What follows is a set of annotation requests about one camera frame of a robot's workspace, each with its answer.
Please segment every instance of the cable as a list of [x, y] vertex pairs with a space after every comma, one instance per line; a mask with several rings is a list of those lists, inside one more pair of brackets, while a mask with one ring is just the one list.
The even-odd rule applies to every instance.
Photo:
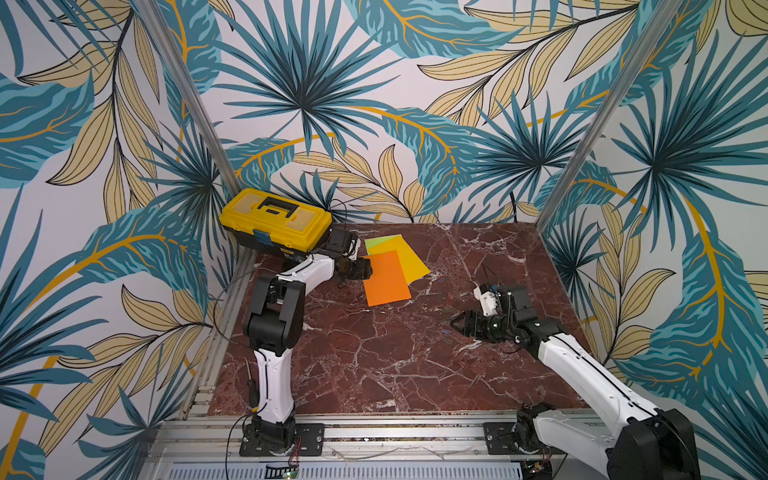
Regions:
[[552, 478], [550, 480], [554, 480], [554, 477], [558, 476], [558, 473], [563, 469], [563, 464], [565, 463], [565, 459], [568, 458], [568, 454], [565, 454], [565, 457], [563, 457], [563, 461], [560, 462], [560, 465], [558, 465], [558, 469], [554, 471], [552, 474]]

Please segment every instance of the marble tabletop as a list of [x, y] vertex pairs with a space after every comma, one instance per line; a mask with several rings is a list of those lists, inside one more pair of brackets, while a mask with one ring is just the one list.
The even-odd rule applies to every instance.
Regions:
[[[303, 335], [293, 351], [292, 390], [298, 413], [514, 410], [549, 402], [558, 408], [586, 403], [562, 379], [512, 344], [483, 343], [449, 325], [463, 310], [477, 310], [473, 281], [484, 283], [484, 263], [506, 286], [528, 288], [540, 315], [559, 318], [585, 349], [568, 296], [531, 223], [375, 224], [344, 226], [362, 238], [402, 234], [432, 271], [410, 285], [412, 298], [368, 307], [360, 281], [339, 288], [328, 281], [306, 299]], [[278, 270], [282, 261], [259, 255], [257, 265]], [[241, 323], [233, 339], [247, 343]], [[253, 351], [230, 345], [209, 415], [242, 415], [247, 405]]]

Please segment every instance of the wall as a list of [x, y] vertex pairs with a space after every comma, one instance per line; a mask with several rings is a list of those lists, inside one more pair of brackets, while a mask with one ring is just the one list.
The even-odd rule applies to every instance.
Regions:
[[649, 60], [659, 81], [635, 82], [545, 242], [592, 351], [694, 421], [703, 475], [762, 479], [768, 5], [707, 7], [678, 60]]
[[657, 1], [531, 3], [219, 0], [220, 61], [190, 72], [220, 72], [243, 185], [354, 222], [510, 221], [514, 194], [534, 221]]
[[57, 5], [73, 10], [0, 5], [0, 478], [133, 478], [205, 357], [234, 251], [131, 4]]

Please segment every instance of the toolbox handle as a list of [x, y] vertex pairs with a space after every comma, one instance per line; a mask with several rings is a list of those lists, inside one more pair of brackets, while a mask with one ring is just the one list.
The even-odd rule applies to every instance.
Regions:
[[261, 207], [277, 207], [281, 210], [287, 210], [286, 218], [293, 215], [293, 212], [296, 211], [297, 208], [299, 208], [298, 205], [292, 204], [290, 202], [286, 202], [285, 200], [281, 200], [279, 198], [273, 198], [273, 197], [267, 197], [264, 199], [263, 202], [259, 205], [259, 210], [261, 210]]

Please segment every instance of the black wire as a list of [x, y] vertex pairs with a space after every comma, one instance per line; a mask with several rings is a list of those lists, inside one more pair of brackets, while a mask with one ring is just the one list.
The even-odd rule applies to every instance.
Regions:
[[567, 453], [565, 454], [565, 457], [563, 457], [563, 461], [560, 462], [560, 465], [558, 465], [558, 469], [555, 470], [554, 473], [552, 474], [552, 477], [550, 478], [550, 480], [554, 480], [554, 477], [556, 477], [558, 475], [558, 473], [560, 473], [560, 471], [563, 469], [563, 464], [565, 463], [565, 459], [566, 458], [568, 458], [568, 454]]
[[222, 332], [222, 331], [219, 329], [219, 326], [217, 325], [217, 322], [216, 322], [216, 305], [218, 305], [218, 303], [219, 303], [219, 300], [221, 300], [221, 296], [222, 296], [222, 295], [224, 295], [224, 292], [226, 292], [226, 291], [227, 291], [227, 289], [228, 289], [229, 287], [231, 287], [232, 285], [234, 285], [234, 283], [235, 283], [235, 282], [237, 282], [238, 280], [240, 280], [240, 279], [241, 279], [241, 278], [243, 278], [244, 276], [246, 276], [246, 275], [250, 275], [251, 273], [253, 273], [253, 272], [256, 272], [256, 271], [258, 271], [258, 270], [266, 270], [267, 272], [272, 272], [272, 273], [275, 273], [275, 274], [277, 275], [277, 272], [274, 272], [274, 271], [272, 271], [272, 270], [270, 270], [270, 269], [268, 269], [268, 268], [263, 268], [263, 267], [261, 267], [261, 266], [260, 266], [260, 267], [257, 267], [257, 268], [254, 268], [253, 270], [251, 270], [251, 271], [249, 271], [249, 272], [245, 272], [245, 273], [243, 273], [242, 275], [240, 275], [240, 276], [239, 276], [239, 277], [237, 277], [236, 279], [234, 279], [234, 280], [232, 280], [231, 282], [229, 282], [229, 283], [228, 283], [228, 284], [227, 284], [227, 285], [226, 285], [226, 286], [225, 286], [225, 287], [224, 287], [224, 288], [221, 290], [221, 292], [219, 292], [219, 296], [217, 296], [217, 297], [216, 297], [216, 299], [214, 300], [214, 306], [213, 306], [213, 309], [212, 309], [212, 310], [213, 310], [213, 316], [214, 316], [212, 320], [213, 320], [213, 322], [214, 322], [214, 329], [216, 329], [217, 333], [218, 333], [219, 335], [221, 335], [221, 336], [222, 336], [222, 337], [223, 337], [223, 338], [224, 338], [224, 339], [225, 339], [227, 342], [229, 342], [229, 343], [232, 343], [233, 345], [244, 346], [244, 347], [245, 347], [245, 348], [247, 348], [247, 349], [249, 349], [249, 348], [250, 348], [250, 345], [246, 345], [246, 344], [244, 344], [244, 343], [240, 343], [240, 342], [235, 342], [235, 341], [234, 341], [234, 340], [232, 340], [231, 338], [229, 338], [229, 337], [227, 337], [226, 335], [224, 335], [224, 334], [223, 334], [223, 332]]

